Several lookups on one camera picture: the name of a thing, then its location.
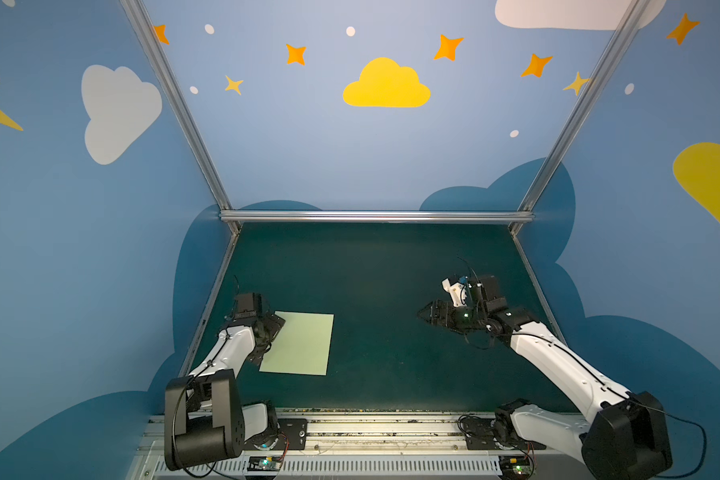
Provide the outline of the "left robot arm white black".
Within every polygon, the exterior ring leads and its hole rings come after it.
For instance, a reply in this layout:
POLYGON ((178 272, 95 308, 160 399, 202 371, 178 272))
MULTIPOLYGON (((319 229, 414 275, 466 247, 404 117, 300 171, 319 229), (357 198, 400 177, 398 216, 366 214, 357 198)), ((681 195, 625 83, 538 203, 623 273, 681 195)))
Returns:
POLYGON ((260 366, 285 320, 264 306, 258 293, 235 297, 232 313, 206 358, 165 390, 164 461, 171 471, 240 456, 250 442, 270 450, 281 436, 269 402, 245 406, 237 378, 243 365, 260 366))

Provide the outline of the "light green paper sheet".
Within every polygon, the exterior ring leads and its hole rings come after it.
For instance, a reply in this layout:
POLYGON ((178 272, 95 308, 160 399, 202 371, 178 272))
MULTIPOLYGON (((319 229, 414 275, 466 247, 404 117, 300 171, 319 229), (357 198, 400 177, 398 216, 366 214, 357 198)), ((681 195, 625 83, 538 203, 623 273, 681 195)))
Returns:
POLYGON ((276 311, 285 324, 263 356, 260 372, 325 376, 334 316, 276 311))

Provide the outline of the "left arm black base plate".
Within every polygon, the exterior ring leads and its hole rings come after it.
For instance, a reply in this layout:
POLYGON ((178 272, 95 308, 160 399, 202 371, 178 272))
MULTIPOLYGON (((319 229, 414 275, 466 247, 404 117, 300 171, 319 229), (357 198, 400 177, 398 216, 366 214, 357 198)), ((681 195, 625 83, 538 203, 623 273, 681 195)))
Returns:
POLYGON ((282 452, 286 445, 290 450, 302 451, 306 448, 308 421, 306 418, 285 418, 278 420, 280 436, 265 443, 247 440, 244 445, 246 452, 282 452))

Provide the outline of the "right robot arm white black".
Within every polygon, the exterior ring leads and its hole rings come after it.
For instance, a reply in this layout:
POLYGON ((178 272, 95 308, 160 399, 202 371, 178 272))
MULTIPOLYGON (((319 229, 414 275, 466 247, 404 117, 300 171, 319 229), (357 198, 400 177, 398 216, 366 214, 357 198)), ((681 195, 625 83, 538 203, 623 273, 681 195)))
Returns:
POLYGON ((492 424, 498 444, 542 444, 579 461, 597 479, 650 479, 672 466, 661 403, 600 373, 527 309, 510 309, 503 298, 478 307, 436 300, 417 316, 462 336, 488 333, 534 365, 578 410, 562 415, 524 400, 505 404, 492 424))

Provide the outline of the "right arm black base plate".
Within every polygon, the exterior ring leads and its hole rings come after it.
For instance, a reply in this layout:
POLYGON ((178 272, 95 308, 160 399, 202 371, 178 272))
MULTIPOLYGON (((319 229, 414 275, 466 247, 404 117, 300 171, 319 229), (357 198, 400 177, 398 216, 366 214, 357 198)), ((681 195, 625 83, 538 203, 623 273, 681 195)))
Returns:
POLYGON ((469 450, 547 449, 544 444, 520 438, 506 420, 463 415, 457 420, 457 428, 465 437, 469 450))

